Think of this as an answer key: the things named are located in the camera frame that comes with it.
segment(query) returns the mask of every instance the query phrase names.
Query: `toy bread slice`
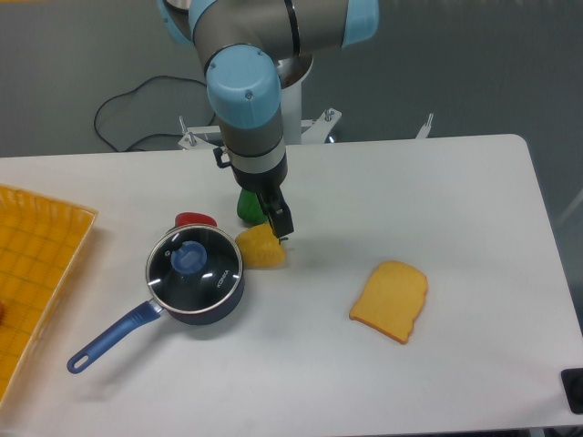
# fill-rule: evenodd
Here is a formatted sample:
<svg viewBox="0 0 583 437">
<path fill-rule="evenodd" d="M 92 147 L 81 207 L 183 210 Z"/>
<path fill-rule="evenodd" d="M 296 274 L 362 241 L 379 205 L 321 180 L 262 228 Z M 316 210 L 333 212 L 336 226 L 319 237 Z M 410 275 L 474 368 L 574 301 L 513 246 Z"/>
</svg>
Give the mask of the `toy bread slice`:
<svg viewBox="0 0 583 437">
<path fill-rule="evenodd" d="M 350 310 L 350 319 L 407 343 L 414 321 L 421 312 L 427 278 L 414 267 L 399 261 L 381 263 Z"/>
</svg>

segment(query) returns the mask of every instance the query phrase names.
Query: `pot rim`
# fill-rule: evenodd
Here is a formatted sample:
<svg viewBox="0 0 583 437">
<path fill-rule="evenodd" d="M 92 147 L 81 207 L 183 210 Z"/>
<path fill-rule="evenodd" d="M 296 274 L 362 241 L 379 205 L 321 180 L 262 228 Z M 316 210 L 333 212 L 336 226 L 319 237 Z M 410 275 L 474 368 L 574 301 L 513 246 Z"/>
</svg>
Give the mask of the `pot rim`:
<svg viewBox="0 0 583 437">
<path fill-rule="evenodd" d="M 238 261 L 238 265 L 239 265 L 239 270 L 237 271 L 237 278 L 236 278 L 236 282 L 233 284 L 233 286 L 231 287 L 229 293 L 227 293 L 227 295 L 222 298 L 221 300 L 219 300 L 217 303 L 215 303 L 214 305 L 211 305 L 210 307 L 207 308 L 203 308 L 202 310 L 196 310 L 196 311 L 185 311 L 185 310 L 178 310 L 174 307 L 169 306 L 166 302 L 163 302 L 158 295 L 154 292 L 154 289 L 152 289 L 152 286 L 150 285 L 150 277 L 149 277 L 149 270 L 150 270 L 150 266 L 152 263 L 152 259 L 154 258 L 154 254 L 156 254 L 158 252 L 158 250 L 160 249 L 160 247 L 166 243 L 166 241 L 168 241 L 168 239 L 171 239 L 174 235 L 178 234 L 179 232 L 185 230 L 185 229 L 206 229 L 206 230 L 210 230 L 212 232 L 216 232 L 217 234 L 221 235 L 223 238 L 225 238 L 230 244 L 231 246 L 235 249 L 235 254 L 237 255 L 237 261 Z M 223 230 L 216 228 L 214 226 L 210 226 L 210 225 L 185 225 L 185 226 L 180 226 L 178 228 L 174 228 L 171 231 L 169 231 L 159 242 L 158 244 L 156 244 L 156 246 L 154 247 L 154 249 L 150 252 L 149 257 L 148 257 L 148 262 L 146 263 L 146 283 L 148 284 L 148 289 L 150 294 L 152 295 L 152 297 L 154 298 L 154 300 L 158 303 L 159 306 L 161 306 L 162 308 L 168 310 L 169 312 L 175 312 L 178 314 L 186 314 L 186 315 L 197 315 L 197 314 L 204 314 L 206 312 L 210 312 L 216 308 L 218 308 L 221 304 L 223 304 L 224 302 L 226 302 L 227 300 L 229 300 L 229 298 L 233 295 L 233 293 L 235 292 L 235 290 L 239 287 L 241 281 L 243 279 L 243 257 L 240 254 L 240 249 L 239 246 L 237 246 L 237 243 L 235 242 L 235 240 L 226 232 L 224 232 Z"/>
</svg>

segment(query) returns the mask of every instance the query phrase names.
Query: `saucepan lid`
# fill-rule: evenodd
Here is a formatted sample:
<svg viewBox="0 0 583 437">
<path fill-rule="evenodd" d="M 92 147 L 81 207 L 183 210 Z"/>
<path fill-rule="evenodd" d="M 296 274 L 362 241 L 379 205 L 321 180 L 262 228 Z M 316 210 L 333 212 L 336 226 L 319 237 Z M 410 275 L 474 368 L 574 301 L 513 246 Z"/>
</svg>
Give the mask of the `saucepan lid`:
<svg viewBox="0 0 583 437">
<path fill-rule="evenodd" d="M 167 310 L 202 313 L 219 306 L 237 288 L 243 272 L 235 241 L 208 225 L 173 229 L 152 250 L 146 281 Z"/>
</svg>

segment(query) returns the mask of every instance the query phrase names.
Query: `orange basket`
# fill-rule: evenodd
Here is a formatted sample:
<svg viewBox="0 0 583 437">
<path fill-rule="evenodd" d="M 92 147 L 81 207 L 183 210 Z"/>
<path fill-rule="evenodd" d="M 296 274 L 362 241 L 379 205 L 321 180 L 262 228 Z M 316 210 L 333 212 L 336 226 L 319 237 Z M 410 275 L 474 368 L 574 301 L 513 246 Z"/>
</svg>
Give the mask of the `orange basket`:
<svg viewBox="0 0 583 437">
<path fill-rule="evenodd" d="M 97 211 L 0 185 L 0 404 Z"/>
</svg>

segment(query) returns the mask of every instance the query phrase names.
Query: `handle hole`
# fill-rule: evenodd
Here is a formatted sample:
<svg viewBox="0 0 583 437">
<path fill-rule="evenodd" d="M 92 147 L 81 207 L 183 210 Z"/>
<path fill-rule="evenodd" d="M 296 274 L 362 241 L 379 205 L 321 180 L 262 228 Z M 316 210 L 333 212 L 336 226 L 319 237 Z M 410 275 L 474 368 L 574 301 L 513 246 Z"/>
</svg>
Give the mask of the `handle hole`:
<svg viewBox="0 0 583 437">
<path fill-rule="evenodd" d="M 79 358 L 77 361 L 75 361 L 75 363 L 73 364 L 73 369 L 78 369 L 83 364 L 85 364 L 88 360 L 89 360 L 89 356 L 87 354 L 83 355 L 81 358 Z"/>
</svg>

